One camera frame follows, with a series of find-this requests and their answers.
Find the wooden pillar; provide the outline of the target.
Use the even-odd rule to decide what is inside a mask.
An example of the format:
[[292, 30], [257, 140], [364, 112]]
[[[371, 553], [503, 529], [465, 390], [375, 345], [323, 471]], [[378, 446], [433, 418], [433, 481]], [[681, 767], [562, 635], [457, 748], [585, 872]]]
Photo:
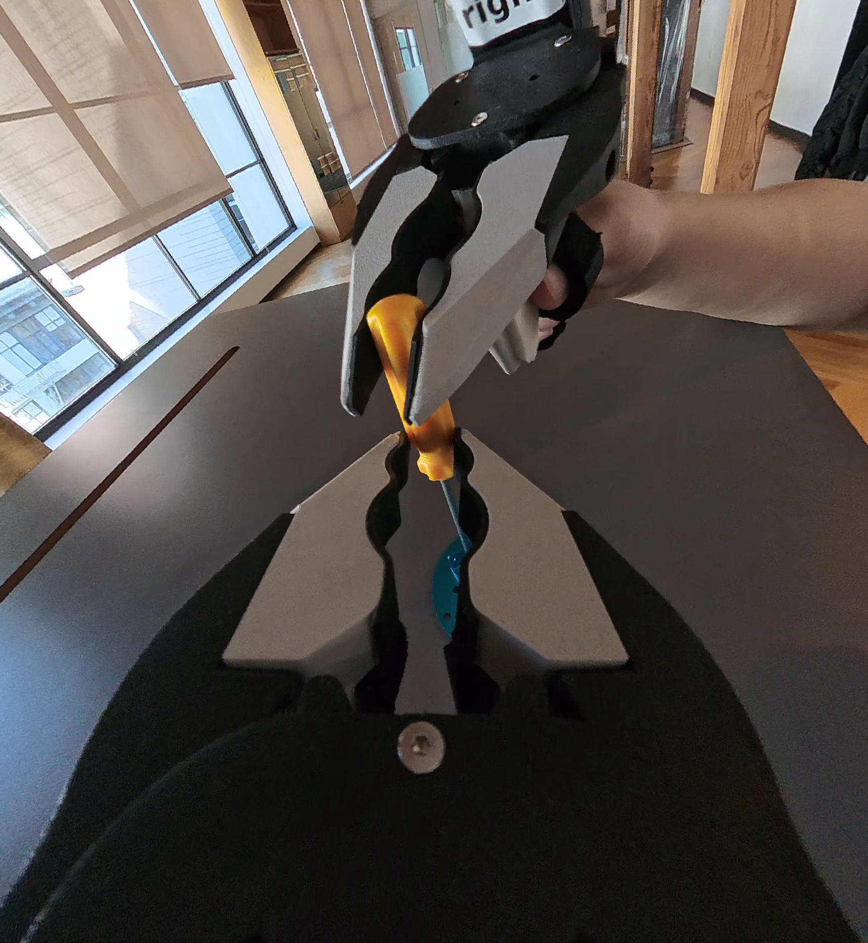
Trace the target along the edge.
[[699, 191], [755, 188], [796, 2], [731, 2]]
[[629, 2], [627, 13], [627, 180], [651, 188], [664, 4]]

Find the yellow screwdriver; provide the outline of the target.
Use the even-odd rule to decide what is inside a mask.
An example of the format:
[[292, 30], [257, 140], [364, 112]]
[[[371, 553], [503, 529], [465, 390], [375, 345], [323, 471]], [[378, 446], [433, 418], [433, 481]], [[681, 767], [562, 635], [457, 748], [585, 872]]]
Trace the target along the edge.
[[419, 453], [419, 470], [428, 480], [441, 484], [458, 539], [464, 552], [468, 552], [471, 543], [461, 526], [458, 502], [447, 484], [454, 476], [455, 436], [450, 402], [445, 401], [420, 425], [412, 424], [407, 415], [406, 395], [413, 338], [426, 314], [420, 300], [399, 294], [376, 302], [366, 315], [366, 323], [409, 443]]

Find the light wooden column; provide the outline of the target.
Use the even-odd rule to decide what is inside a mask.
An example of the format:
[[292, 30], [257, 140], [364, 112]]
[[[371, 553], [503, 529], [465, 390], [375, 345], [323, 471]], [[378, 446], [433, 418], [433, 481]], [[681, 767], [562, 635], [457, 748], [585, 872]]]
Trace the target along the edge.
[[258, 42], [244, 4], [216, 2], [214, 5], [223, 29], [228, 33], [230, 42], [235, 49], [235, 57], [240, 60], [254, 97], [259, 102], [264, 119], [275, 139], [275, 147], [279, 150], [282, 161], [286, 166], [285, 177], [293, 181], [299, 194], [296, 204], [300, 208], [306, 208], [309, 219], [324, 247], [345, 242], [345, 229], [350, 225], [348, 222], [344, 222], [343, 226], [338, 225], [345, 218], [334, 218], [334, 211], [323, 195], [303, 140], [296, 129], [268, 57]]

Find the large glass window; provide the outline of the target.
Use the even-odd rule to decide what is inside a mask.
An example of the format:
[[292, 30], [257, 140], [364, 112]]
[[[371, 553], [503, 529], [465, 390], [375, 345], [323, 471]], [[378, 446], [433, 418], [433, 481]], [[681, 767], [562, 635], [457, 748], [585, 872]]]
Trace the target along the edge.
[[0, 412], [54, 429], [296, 230], [237, 80], [182, 89], [231, 194], [83, 276], [0, 192]]

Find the blue disc with square bracket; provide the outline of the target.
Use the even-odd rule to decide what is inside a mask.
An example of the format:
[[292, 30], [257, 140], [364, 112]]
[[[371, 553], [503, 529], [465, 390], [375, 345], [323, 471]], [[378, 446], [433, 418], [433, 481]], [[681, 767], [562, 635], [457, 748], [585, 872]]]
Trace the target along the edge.
[[452, 639], [458, 612], [462, 565], [468, 543], [455, 539], [440, 556], [431, 583], [431, 604], [441, 631]]

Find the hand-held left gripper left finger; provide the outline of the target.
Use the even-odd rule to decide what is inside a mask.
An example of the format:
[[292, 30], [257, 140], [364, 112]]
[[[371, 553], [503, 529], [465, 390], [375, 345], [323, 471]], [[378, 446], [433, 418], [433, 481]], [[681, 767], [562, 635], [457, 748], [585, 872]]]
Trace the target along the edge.
[[369, 507], [392, 483], [386, 460], [405, 446], [389, 435], [300, 502], [240, 619], [223, 662], [337, 679], [345, 690], [378, 663], [371, 622], [383, 560], [369, 541]]

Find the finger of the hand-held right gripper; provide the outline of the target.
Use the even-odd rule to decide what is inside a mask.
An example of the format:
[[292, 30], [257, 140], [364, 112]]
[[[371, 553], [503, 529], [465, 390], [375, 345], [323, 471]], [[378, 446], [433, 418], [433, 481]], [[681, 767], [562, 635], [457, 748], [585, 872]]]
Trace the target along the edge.
[[534, 223], [567, 136], [529, 142], [481, 174], [481, 218], [452, 256], [441, 300], [421, 322], [405, 419], [419, 426], [468, 380], [541, 283], [545, 239]]
[[436, 174], [424, 167], [397, 174], [354, 242], [341, 362], [341, 405], [352, 417], [365, 414], [382, 371], [372, 338], [358, 340], [365, 312], [372, 307], [369, 292], [393, 261], [397, 232], [428, 198], [436, 181]]

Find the person's right hand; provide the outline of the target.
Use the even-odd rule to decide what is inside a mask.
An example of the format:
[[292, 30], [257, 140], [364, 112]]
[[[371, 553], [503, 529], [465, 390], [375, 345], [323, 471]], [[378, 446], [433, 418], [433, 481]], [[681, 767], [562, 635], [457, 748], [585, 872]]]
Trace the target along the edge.
[[667, 215], [658, 192], [616, 180], [576, 214], [600, 236], [605, 259], [583, 307], [638, 292], [664, 240]]

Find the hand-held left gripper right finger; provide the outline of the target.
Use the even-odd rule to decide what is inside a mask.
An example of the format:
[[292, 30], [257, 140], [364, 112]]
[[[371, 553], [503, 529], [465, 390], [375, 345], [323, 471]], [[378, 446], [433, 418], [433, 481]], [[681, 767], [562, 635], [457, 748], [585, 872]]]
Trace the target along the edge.
[[620, 669], [627, 652], [564, 510], [475, 436], [467, 481], [488, 529], [468, 566], [476, 665], [499, 686], [521, 676]]

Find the beige roller blind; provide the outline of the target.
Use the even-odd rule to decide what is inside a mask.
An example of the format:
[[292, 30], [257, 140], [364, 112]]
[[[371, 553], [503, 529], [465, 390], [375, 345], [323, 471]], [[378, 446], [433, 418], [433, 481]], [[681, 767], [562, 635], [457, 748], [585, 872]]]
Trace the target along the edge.
[[231, 78], [199, 2], [0, 2], [0, 192], [52, 264], [231, 192], [180, 97]]

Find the grey desk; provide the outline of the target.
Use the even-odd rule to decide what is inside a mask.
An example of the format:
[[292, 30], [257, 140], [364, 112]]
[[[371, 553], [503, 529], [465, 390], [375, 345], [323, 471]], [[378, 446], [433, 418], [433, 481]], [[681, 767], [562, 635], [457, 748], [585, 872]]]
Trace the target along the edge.
[[[0, 498], [0, 901], [164, 624], [399, 428], [338, 401], [344, 287], [209, 316]], [[868, 942], [868, 448], [779, 329], [609, 304], [459, 426], [582, 517], [699, 635]]]

